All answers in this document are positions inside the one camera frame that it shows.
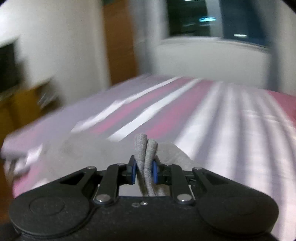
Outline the grey pants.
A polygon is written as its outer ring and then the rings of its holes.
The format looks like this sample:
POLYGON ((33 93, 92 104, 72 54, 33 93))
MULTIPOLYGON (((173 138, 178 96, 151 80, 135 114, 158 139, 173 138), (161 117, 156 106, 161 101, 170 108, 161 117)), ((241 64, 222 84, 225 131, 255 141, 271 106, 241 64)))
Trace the grey pants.
POLYGON ((152 160, 176 164, 191 170, 194 161, 171 143, 157 143, 145 134, 133 141, 113 142, 95 134, 78 133, 43 147, 38 161, 30 168, 28 189, 39 187, 88 166, 104 170, 109 165, 128 163, 131 155, 137 161, 137 183, 120 191, 123 196, 167 196, 169 188, 156 185, 152 179, 152 160))

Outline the striped pink purple bedsheet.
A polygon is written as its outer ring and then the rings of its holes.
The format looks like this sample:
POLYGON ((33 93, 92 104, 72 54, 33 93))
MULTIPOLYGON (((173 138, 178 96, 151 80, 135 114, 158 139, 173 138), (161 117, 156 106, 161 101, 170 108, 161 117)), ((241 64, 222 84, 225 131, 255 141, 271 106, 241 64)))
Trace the striped pink purple bedsheet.
POLYGON ((189 77, 133 78, 9 134, 1 156, 16 177, 13 194, 29 191, 30 168, 44 146, 78 133, 113 142, 144 133, 174 144, 194 166, 274 198, 280 215, 273 234, 295 240, 292 95, 189 77))

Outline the brown wooden door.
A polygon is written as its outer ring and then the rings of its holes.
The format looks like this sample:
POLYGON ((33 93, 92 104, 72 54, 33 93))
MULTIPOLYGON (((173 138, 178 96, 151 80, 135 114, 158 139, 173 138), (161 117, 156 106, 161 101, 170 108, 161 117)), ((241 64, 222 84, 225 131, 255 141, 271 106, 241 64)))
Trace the brown wooden door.
POLYGON ((128 1, 105 1, 103 14, 110 80, 116 85, 138 75, 128 1))

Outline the black television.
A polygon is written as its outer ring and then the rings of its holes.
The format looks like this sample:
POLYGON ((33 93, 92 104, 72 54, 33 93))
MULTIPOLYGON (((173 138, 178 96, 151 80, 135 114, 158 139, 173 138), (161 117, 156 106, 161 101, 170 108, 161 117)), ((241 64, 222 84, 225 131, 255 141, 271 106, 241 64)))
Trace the black television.
POLYGON ((1 45, 1 93, 20 85, 19 70, 15 57, 15 41, 1 45))

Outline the left grey curtain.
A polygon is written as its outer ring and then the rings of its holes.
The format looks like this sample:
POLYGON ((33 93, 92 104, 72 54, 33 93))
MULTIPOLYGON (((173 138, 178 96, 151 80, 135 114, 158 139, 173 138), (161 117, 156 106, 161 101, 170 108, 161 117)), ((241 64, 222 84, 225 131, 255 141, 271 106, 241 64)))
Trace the left grey curtain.
POLYGON ((140 74, 157 72, 157 48, 169 37, 166 1, 128 1, 140 74))

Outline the grey curtain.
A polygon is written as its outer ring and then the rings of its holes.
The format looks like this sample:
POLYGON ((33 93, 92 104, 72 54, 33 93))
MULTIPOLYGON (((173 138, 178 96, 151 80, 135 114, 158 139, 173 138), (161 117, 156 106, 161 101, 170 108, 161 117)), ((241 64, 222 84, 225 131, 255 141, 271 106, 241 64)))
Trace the grey curtain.
POLYGON ((169 37, 166 1, 128 1, 140 74, 157 72, 157 48, 169 37))
POLYGON ((273 1, 273 23, 278 90, 295 95, 295 12, 284 1, 273 1))

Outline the right grey curtain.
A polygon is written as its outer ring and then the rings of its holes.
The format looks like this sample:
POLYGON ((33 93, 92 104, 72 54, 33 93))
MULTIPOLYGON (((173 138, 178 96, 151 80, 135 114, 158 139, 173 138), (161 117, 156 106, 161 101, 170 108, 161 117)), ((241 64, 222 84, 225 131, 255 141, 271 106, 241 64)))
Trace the right grey curtain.
POLYGON ((278 90, 295 95, 295 12, 284 1, 273 1, 273 23, 278 90))

